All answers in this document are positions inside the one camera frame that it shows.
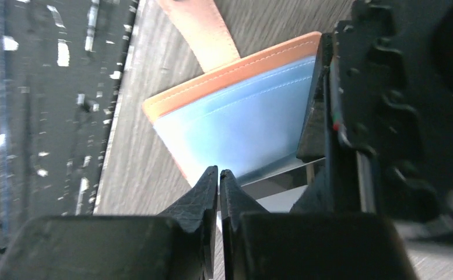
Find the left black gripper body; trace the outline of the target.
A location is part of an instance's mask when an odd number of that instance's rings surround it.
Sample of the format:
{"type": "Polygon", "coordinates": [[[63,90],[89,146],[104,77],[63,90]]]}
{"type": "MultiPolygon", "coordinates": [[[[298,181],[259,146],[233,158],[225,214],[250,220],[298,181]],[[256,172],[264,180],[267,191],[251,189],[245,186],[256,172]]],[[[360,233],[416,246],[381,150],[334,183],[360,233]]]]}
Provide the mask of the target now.
{"type": "Polygon", "coordinates": [[[453,247],[453,1],[354,1],[333,34],[332,114],[362,211],[453,247]]]}

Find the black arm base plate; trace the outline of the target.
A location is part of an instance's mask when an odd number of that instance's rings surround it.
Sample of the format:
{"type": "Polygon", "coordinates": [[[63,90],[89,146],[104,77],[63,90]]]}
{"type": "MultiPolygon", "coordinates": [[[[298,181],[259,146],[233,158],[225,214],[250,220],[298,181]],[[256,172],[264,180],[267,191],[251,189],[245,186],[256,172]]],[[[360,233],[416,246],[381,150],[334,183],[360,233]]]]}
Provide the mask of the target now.
{"type": "Polygon", "coordinates": [[[30,219],[93,213],[137,1],[0,1],[0,259],[30,219]]]}

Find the pink leather card holder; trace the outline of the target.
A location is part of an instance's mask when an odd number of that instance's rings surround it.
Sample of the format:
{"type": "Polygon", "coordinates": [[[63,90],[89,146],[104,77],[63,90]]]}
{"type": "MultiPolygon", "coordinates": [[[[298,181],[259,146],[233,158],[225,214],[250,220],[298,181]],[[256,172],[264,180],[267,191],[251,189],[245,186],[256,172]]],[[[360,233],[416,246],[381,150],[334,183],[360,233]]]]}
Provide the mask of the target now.
{"type": "Polygon", "coordinates": [[[203,74],[143,111],[190,185],[209,166],[244,186],[303,166],[296,157],[321,33],[241,57],[213,1],[160,1],[203,74]]]}

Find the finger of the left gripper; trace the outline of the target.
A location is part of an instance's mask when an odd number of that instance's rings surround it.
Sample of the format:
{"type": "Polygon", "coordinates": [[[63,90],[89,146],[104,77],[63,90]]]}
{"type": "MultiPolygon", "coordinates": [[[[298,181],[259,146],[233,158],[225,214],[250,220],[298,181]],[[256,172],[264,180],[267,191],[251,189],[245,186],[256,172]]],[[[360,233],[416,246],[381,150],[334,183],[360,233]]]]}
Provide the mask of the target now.
{"type": "Polygon", "coordinates": [[[322,34],[315,57],[314,72],[303,130],[296,157],[315,163],[315,176],[294,203],[291,212],[375,213],[375,198],[366,158],[344,146],[331,107],[331,62],[333,39],[322,34]]]}

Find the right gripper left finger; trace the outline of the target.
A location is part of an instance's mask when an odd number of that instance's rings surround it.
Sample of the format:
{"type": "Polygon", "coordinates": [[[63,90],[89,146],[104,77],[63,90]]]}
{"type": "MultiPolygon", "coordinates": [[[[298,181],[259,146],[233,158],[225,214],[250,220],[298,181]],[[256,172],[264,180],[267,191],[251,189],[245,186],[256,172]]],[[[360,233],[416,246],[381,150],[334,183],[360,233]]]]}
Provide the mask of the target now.
{"type": "Polygon", "coordinates": [[[218,168],[153,216],[45,216],[27,222],[0,279],[211,279],[218,168]]]}

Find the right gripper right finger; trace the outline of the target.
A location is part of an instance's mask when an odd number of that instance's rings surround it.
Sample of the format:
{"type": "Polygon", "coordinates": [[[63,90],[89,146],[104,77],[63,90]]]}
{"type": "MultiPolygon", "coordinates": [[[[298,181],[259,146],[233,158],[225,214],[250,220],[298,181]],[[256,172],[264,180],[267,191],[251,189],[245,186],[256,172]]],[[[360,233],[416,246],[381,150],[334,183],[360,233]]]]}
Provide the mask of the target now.
{"type": "Polygon", "coordinates": [[[271,213],[220,174],[227,279],[416,279],[394,226],[367,213],[271,213]]]}

